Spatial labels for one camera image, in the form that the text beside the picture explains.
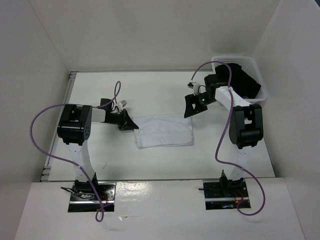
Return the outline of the white skirt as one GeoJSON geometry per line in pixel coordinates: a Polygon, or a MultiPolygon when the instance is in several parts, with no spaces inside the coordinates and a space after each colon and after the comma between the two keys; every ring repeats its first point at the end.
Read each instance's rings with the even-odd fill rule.
{"type": "Polygon", "coordinates": [[[134,140],[138,149],[189,146],[194,142],[192,120],[183,114],[156,114],[134,117],[138,126],[134,140]]]}

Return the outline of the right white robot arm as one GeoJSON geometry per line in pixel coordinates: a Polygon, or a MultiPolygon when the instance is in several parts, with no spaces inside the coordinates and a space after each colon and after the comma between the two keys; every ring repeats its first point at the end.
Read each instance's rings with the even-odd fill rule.
{"type": "Polygon", "coordinates": [[[234,91],[231,86],[232,73],[229,74],[227,81],[222,81],[216,74],[211,76],[213,79],[204,81],[204,92],[200,92],[201,85],[193,80],[187,84],[193,90],[193,93],[184,97],[184,117],[189,118],[202,113],[208,110],[209,104],[220,102],[229,113],[214,158],[218,163],[236,167],[257,180],[257,177],[243,166],[220,160],[218,155],[226,132],[228,132],[231,143],[236,145],[239,150],[245,147],[255,147],[262,140],[264,136],[262,107],[259,104],[250,104],[234,91]]]}

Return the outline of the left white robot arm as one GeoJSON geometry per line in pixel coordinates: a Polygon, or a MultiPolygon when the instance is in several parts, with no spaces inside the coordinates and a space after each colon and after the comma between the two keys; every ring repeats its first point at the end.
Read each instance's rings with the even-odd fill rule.
{"type": "Polygon", "coordinates": [[[125,109],[125,100],[116,102],[108,98],[100,100],[100,106],[66,104],[60,117],[57,135],[66,144],[71,160],[75,163],[73,189],[88,200],[98,197],[100,188],[88,149],[92,123],[116,125],[120,131],[138,130],[125,109]]]}

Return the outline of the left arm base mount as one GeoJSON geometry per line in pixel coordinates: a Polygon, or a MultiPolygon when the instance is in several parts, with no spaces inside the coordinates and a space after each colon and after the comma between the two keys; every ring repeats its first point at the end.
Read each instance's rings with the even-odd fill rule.
{"type": "MultiPolygon", "coordinates": [[[[99,181],[97,193],[104,205],[105,212],[113,212],[116,198],[115,182],[99,181]]],[[[61,187],[70,194],[68,212],[85,213],[96,212],[100,208],[100,202],[92,189],[79,190],[75,185],[72,187],[61,187]]]]}

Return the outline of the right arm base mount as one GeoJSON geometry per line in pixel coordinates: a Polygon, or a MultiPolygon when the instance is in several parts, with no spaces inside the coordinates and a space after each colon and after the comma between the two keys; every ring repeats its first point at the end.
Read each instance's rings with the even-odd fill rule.
{"type": "Polygon", "coordinates": [[[205,180],[198,189],[204,193],[206,210],[250,209],[249,193],[243,177],[228,179],[224,172],[219,180],[205,180]]]}

